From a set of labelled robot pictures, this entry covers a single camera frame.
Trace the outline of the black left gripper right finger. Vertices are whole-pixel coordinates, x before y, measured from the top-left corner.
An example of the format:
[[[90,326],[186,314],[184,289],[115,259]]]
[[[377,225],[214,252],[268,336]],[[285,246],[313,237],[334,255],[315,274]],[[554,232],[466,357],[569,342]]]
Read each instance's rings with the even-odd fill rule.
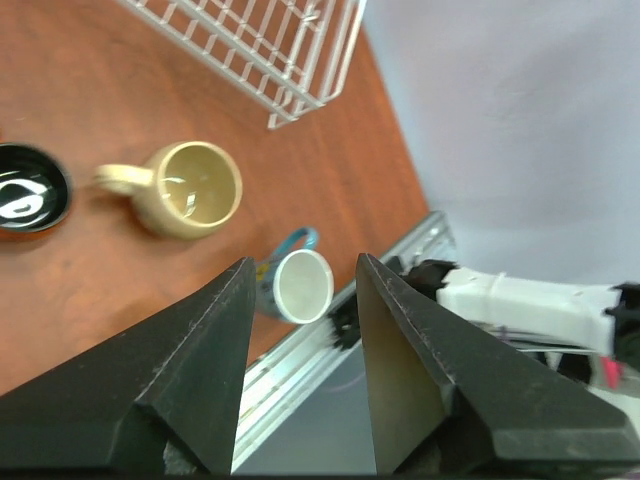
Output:
[[[359,257],[358,316],[381,474],[621,475],[639,435],[619,408]]]

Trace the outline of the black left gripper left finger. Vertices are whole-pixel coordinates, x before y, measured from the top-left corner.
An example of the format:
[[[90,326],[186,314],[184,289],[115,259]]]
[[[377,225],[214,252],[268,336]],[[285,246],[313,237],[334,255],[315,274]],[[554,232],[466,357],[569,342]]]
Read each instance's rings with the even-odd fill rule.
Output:
[[[4,473],[231,470],[254,260],[1,398]]]

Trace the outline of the dark brown glazed mug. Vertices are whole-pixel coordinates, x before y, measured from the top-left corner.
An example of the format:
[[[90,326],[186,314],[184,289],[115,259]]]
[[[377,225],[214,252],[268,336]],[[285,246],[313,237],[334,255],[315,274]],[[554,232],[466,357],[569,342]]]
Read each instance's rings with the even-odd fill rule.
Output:
[[[34,145],[1,144],[1,240],[40,240],[68,218],[74,200],[71,175]]]

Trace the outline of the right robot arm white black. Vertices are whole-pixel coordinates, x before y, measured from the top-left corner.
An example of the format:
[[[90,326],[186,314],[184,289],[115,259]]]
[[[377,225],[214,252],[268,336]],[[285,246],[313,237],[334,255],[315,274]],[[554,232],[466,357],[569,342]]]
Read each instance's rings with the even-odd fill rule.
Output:
[[[472,322],[581,347],[606,358],[616,387],[621,364],[639,369],[639,285],[584,285],[489,274],[428,259],[403,279],[440,306]]]

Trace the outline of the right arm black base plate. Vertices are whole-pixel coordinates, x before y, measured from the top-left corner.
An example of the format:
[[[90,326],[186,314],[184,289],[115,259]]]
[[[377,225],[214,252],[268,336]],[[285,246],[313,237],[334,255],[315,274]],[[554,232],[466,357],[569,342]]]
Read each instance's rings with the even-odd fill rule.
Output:
[[[334,327],[334,347],[351,349],[361,338],[357,304],[345,303],[334,310],[329,318]]]

